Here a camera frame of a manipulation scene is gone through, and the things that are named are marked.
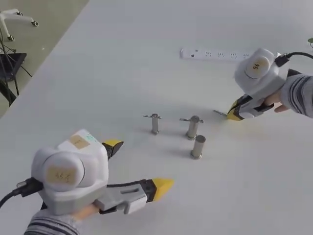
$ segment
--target black cable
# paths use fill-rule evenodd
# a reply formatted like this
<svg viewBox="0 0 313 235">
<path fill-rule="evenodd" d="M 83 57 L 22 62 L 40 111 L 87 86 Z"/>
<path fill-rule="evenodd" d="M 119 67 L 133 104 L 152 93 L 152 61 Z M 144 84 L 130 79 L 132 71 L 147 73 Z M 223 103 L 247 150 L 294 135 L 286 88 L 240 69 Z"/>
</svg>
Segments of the black cable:
<svg viewBox="0 0 313 235">
<path fill-rule="evenodd" d="M 290 58 L 294 55 L 303 55 L 303 56 L 306 56 L 306 57 L 313 59 L 313 55 L 305 53 L 305 52 L 292 52 L 292 53 L 288 53 L 286 56 L 287 56 L 287 58 Z"/>
<path fill-rule="evenodd" d="M 0 80 L 0 93 L 7 99 L 7 101 L 13 102 L 16 99 L 14 93 L 8 89 L 6 84 Z"/>
<path fill-rule="evenodd" d="M 11 60 L 13 60 L 14 62 L 16 62 L 16 60 L 13 59 L 13 58 L 10 56 L 10 54 L 8 54 L 8 57 L 9 57 Z M 20 65 L 20 67 L 21 67 L 30 77 L 33 77 L 33 75 L 31 75 L 30 72 L 27 71 L 27 69 L 25 69 L 22 65 Z"/>
<path fill-rule="evenodd" d="M 6 51 L 6 53 L 10 50 L 12 51 L 14 54 L 16 53 L 16 50 L 15 49 L 12 49 L 10 47 L 8 47 L 7 45 L 3 44 L 5 48 L 8 48 L 8 50 Z"/>
<path fill-rule="evenodd" d="M 4 49 L 3 34 L 2 34 L 1 29 L 0 29 L 0 32 L 1 32 L 1 35 L 2 35 L 2 39 L 0 40 L 0 43 L 1 43 L 1 46 L 2 46 L 2 50 L 3 50 L 3 53 L 4 53 L 4 56 L 5 56 L 6 60 L 8 61 L 9 65 L 10 65 L 10 67 L 11 67 L 11 69 L 12 69 L 12 75 L 13 75 L 13 80 L 14 80 L 14 84 L 15 84 L 16 94 L 17 94 L 17 95 L 20 95 L 19 87 L 18 87 L 18 82 L 17 82 L 17 80 L 16 80 L 16 74 L 14 73 L 13 65 L 12 65 L 12 63 L 11 63 L 11 61 L 10 61 L 10 59 L 9 59 L 9 57 L 8 57 L 8 55 L 7 55 L 6 51 L 5 51 L 5 49 Z"/>
<path fill-rule="evenodd" d="M 8 195 L 6 195 L 4 198 L 2 198 L 2 200 L 0 201 L 0 208 L 3 206 L 3 204 L 9 200 L 11 197 L 14 197 L 16 195 L 14 195 L 13 192 L 10 192 Z"/>
<path fill-rule="evenodd" d="M 32 195 L 36 192 L 39 192 L 44 188 L 44 185 L 36 180 L 35 178 L 31 177 L 27 180 L 18 183 L 17 188 L 7 194 L 2 200 L 0 201 L 0 208 L 3 206 L 5 202 L 7 202 L 10 198 L 21 195 L 22 197 L 27 197 L 29 195 Z"/>
<path fill-rule="evenodd" d="M 11 95 L 10 95 L 10 88 L 9 88 L 9 84 L 8 84 L 8 79 L 6 77 L 6 71 L 5 71 L 5 68 L 4 68 L 4 64 L 3 64 L 3 61 L 2 61 L 2 58 L 0 56 L 0 64 L 2 66 L 2 70 L 3 70 L 3 74 L 4 74 L 4 81 L 5 81 L 5 85 L 6 85 L 6 95 L 5 95 L 5 92 L 3 91 L 3 88 L 0 88 L 0 91 L 2 93 L 2 95 L 9 101 L 9 106 L 11 106 L 12 104 L 12 99 L 11 99 Z"/>
<path fill-rule="evenodd" d="M 308 53 L 305 53 L 305 52 L 292 52 L 292 53 L 288 53 L 288 54 L 283 54 L 283 55 L 280 55 L 278 56 L 276 59 L 275 59 L 275 64 L 278 66 L 278 67 L 282 67 L 285 63 L 287 63 L 290 58 L 294 55 L 302 55 L 302 56 L 306 56 L 308 58 L 311 58 L 313 59 L 313 55 L 311 54 L 308 54 Z"/>
</svg>

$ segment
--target striped sleeve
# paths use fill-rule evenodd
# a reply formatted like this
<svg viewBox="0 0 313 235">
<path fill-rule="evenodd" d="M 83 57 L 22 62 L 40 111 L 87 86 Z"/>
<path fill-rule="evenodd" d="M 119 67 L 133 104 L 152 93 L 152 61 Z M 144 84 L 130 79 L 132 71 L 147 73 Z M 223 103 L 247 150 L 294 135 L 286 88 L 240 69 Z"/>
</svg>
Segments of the striped sleeve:
<svg viewBox="0 0 313 235">
<path fill-rule="evenodd" d="M 79 235 L 79 223 L 70 215 L 50 215 L 48 210 L 37 212 L 24 235 Z"/>
<path fill-rule="evenodd" d="M 296 113 L 313 118 L 313 76 L 301 73 L 288 77 L 280 99 L 283 105 Z"/>
</svg>

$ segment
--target power strip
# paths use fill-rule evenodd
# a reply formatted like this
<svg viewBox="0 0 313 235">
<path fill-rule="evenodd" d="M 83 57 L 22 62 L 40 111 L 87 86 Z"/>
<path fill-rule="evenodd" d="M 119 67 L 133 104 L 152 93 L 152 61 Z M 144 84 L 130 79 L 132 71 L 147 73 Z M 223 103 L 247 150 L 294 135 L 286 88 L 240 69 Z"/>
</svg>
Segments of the power strip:
<svg viewBox="0 0 313 235">
<path fill-rule="evenodd" d="M 191 60 L 223 60 L 223 61 L 242 61 L 249 58 L 253 52 L 237 52 L 237 51 L 222 51 L 213 49 L 189 49 L 183 48 L 180 51 L 182 59 Z"/>
</svg>

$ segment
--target person's arm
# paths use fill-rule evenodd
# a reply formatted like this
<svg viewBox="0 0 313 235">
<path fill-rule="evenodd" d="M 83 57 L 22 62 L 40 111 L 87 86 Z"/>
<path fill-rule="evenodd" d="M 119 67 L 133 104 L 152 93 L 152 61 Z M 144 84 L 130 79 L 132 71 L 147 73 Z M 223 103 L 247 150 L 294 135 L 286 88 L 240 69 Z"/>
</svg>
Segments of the person's arm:
<svg viewBox="0 0 313 235">
<path fill-rule="evenodd" d="M 93 204 L 65 215 L 51 215 L 47 209 L 41 210 L 32 217 L 24 235 L 80 235 L 80 221 L 98 212 Z"/>
<path fill-rule="evenodd" d="M 265 99 L 267 105 L 282 103 L 276 113 L 292 109 L 296 113 L 313 118 L 313 76 L 289 70 L 283 87 Z"/>
<path fill-rule="evenodd" d="M 296 113 L 313 118 L 313 76 L 297 74 L 287 78 L 280 100 Z"/>
</svg>

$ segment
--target chair leg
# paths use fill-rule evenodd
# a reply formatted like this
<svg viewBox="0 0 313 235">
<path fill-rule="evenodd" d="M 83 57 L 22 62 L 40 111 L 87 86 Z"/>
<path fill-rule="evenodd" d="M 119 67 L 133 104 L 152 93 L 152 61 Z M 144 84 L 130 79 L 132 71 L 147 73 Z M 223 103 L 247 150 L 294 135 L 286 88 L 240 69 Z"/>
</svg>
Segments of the chair leg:
<svg viewBox="0 0 313 235">
<path fill-rule="evenodd" d="M 17 14 L 19 12 L 20 11 L 18 9 L 11 9 L 11 10 L 2 11 L 2 13 L 6 13 L 6 14 Z"/>
<path fill-rule="evenodd" d="M 30 16 L 19 16 L 19 15 L 13 15 L 13 14 L 6 14 L 1 13 L 5 19 L 9 20 L 18 20 L 18 21 L 25 21 L 25 22 L 33 22 L 34 19 Z"/>
<path fill-rule="evenodd" d="M 4 32 L 4 34 L 6 35 L 7 38 L 9 38 L 11 35 L 9 33 L 8 28 L 6 27 L 6 24 L 4 22 L 5 17 L 2 17 L 2 15 L 0 15 L 0 24 L 1 24 L 1 28 L 2 31 Z"/>
</svg>

